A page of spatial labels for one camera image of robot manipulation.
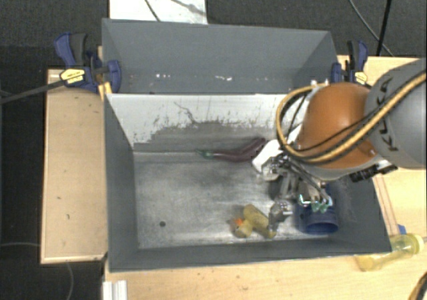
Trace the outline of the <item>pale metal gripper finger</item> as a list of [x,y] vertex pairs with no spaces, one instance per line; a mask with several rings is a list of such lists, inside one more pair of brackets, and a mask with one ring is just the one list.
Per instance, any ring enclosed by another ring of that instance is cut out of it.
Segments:
[[293,205],[289,201],[275,201],[268,215],[268,229],[277,231],[280,223],[293,214]]

